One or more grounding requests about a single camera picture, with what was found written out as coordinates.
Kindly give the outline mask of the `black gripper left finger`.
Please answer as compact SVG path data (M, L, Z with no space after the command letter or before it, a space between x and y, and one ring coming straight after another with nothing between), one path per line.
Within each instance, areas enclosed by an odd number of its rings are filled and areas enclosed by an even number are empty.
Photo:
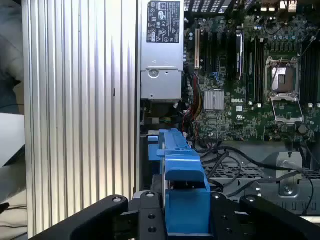
M129 207L134 203L136 210ZM33 236L34 240L165 240L167 230L160 197L144 191L129 201L110 195Z

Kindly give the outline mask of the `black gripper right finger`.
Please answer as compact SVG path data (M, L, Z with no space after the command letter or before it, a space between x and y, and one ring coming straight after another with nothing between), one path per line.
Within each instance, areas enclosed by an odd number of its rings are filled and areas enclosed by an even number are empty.
M318 240L320 227L262 197L239 203L211 193L210 230L215 240Z

